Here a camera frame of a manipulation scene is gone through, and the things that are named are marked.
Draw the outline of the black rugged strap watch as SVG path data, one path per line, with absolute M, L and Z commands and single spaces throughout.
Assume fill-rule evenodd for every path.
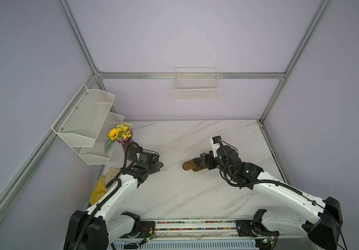
M 194 158 L 193 161 L 194 161 L 194 164 L 196 166 L 193 169 L 193 171 L 199 171 L 200 169 L 203 169 L 203 162 L 202 162 L 202 159 L 200 157 Z

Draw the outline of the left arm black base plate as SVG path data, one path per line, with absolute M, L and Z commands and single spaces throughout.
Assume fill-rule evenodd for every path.
M 140 238 L 144 239 L 154 233 L 156 222 L 155 221 L 141 221 L 138 226 L 135 226 L 135 231 L 124 235 L 122 238 Z

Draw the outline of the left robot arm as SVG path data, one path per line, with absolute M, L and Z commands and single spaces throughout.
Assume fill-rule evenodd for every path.
M 119 173 L 106 184 L 107 193 L 85 211 L 77 210 L 70 218 L 65 250 L 106 250 L 124 235 L 136 236 L 140 230 L 140 216 L 123 212 L 113 216 L 125 198 L 143 184 L 149 175 L 163 166 L 160 155 L 140 147 L 136 142 L 136 160 L 125 160 Z

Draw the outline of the wooden watch stand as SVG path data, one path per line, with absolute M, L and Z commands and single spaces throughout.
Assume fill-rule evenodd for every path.
M 186 161 L 186 162 L 182 165 L 182 168 L 183 168 L 183 170 L 185 170 L 185 171 L 190 171 L 190 170 L 193 171 L 193 169 L 194 169 L 195 167 L 196 167 L 196 166 L 195 166 L 195 164 L 194 164 L 193 159 L 192 159 L 192 160 L 189 160 L 189 161 Z

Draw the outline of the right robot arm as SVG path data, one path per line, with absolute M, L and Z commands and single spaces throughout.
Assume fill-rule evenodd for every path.
M 296 212 L 296 215 L 269 215 L 259 209 L 251 227 L 256 234 L 289 232 L 307 236 L 312 243 L 325 250 L 336 250 L 343 240 L 343 217 L 340 202 L 326 199 L 284 183 L 263 168 L 240 159 L 237 150 L 216 143 L 208 153 L 200 154 L 193 162 L 198 168 L 218 169 L 221 177 L 232 187 L 249 188 L 263 193 Z

